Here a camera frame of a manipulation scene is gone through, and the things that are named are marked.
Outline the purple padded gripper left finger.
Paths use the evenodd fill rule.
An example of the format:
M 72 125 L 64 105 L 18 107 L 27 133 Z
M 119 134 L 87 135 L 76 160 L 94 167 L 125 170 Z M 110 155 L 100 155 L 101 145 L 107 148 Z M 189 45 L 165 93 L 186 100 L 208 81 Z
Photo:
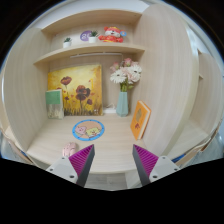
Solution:
M 89 145 L 70 157 L 62 156 L 47 168 L 49 173 L 84 187 L 95 156 L 94 145 Z

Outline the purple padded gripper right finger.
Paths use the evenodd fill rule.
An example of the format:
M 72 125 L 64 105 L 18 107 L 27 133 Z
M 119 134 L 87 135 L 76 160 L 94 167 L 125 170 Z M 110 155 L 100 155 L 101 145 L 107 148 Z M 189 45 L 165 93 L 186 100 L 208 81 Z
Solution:
M 143 186 L 179 171 L 167 156 L 158 157 L 138 145 L 133 145 L 132 154 Z

